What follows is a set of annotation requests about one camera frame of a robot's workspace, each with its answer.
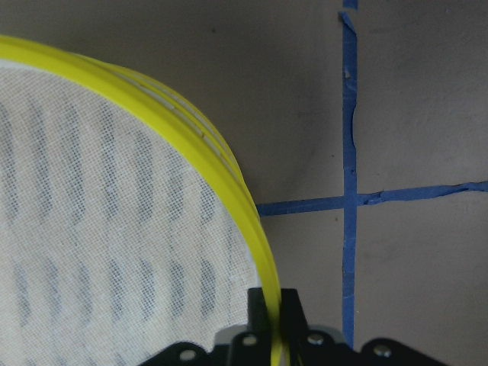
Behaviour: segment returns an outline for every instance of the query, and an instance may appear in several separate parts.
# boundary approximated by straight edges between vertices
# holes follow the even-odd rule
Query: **bolt head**
[[[385,345],[376,345],[373,352],[378,357],[389,358],[392,355],[391,349]]]
[[[309,334],[309,336],[307,337],[307,341],[311,344],[311,345],[323,345],[324,343],[324,338],[323,338],[323,335],[319,334],[319,333],[311,333]]]
[[[258,339],[254,334],[248,334],[244,338],[242,338],[242,344],[246,347],[251,347],[258,343]]]
[[[180,361],[182,362],[193,361],[195,357],[197,357],[197,352],[193,349],[185,349],[180,353]]]

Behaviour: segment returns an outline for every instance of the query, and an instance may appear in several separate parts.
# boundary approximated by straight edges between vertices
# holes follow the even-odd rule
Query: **yellow hoop rim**
[[[251,202],[252,207],[254,208],[256,216],[258,216],[258,211],[254,205],[254,201],[252,199],[251,193],[247,189],[246,183],[244,181],[244,177],[240,170],[240,167],[237,163],[236,157],[233,155],[232,150],[227,145],[225,139],[220,135],[219,131],[216,127],[185,97],[181,96],[179,93],[171,89],[170,87],[158,82],[155,79],[150,78],[147,75],[144,75],[140,72],[133,71],[132,69],[125,68],[123,66],[118,66],[110,63],[105,63],[103,61],[92,59],[87,56],[77,55],[80,56],[89,62],[95,63],[110,72],[115,72],[116,75],[122,75],[125,78],[129,78],[138,85],[142,86],[143,88],[151,91],[152,93],[157,94],[160,98],[163,98],[166,102],[171,104],[175,109],[178,109],[180,113],[184,114],[187,119],[189,119],[195,128],[199,129],[203,135],[207,136],[212,145],[215,149],[218,149],[218,153],[224,160],[224,163],[232,169],[235,178],[239,180],[239,183],[242,185],[244,193],[246,194],[247,198]],[[194,113],[198,114],[199,118],[205,121],[203,124],[199,119],[197,119],[194,115],[192,115],[189,111],[185,110],[178,102],[174,100],[170,100],[170,98],[162,92],[162,89],[165,89],[167,92],[171,93],[178,99],[181,99],[187,106],[191,107]]]
[[[255,261],[273,328],[271,363],[278,366],[281,357],[281,288],[268,240],[255,206],[249,200],[247,187],[239,184],[239,180],[194,129],[183,124],[161,103],[120,76],[83,57],[29,40],[0,36],[0,45],[0,59],[32,66],[68,79],[131,113],[179,151],[207,181],[236,222]]]

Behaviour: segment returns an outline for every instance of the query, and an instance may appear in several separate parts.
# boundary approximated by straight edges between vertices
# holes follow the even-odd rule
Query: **white fabric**
[[[0,63],[0,179],[0,365],[137,365],[246,322],[239,229],[122,108]]]

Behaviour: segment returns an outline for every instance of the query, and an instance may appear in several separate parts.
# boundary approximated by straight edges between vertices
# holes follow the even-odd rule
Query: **floor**
[[[341,201],[341,1],[0,0],[0,9],[0,33],[128,66],[186,96],[226,137],[256,203],[339,197],[262,218],[281,284],[298,288],[311,323],[342,328],[353,213],[355,348],[388,336],[452,365],[486,360],[488,196],[484,185],[438,186],[488,180],[488,3],[348,9],[355,193],[370,194],[352,211]],[[421,187],[435,187],[414,192],[430,199],[398,191]]]

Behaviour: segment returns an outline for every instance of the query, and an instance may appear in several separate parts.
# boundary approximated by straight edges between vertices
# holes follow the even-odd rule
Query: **metal screw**
[[[193,361],[195,357],[197,357],[197,352],[193,349],[185,349],[180,353],[180,361],[182,362]]]
[[[324,339],[323,339],[323,335],[319,333],[312,333],[307,337],[307,341],[311,345],[323,345]]]
[[[250,347],[258,343],[258,339],[254,334],[248,334],[244,338],[242,338],[242,344],[246,347]]]
[[[391,357],[391,354],[392,354],[391,349],[389,349],[385,345],[376,345],[373,348],[373,352],[376,356],[384,357],[384,358],[389,358],[389,357]]]

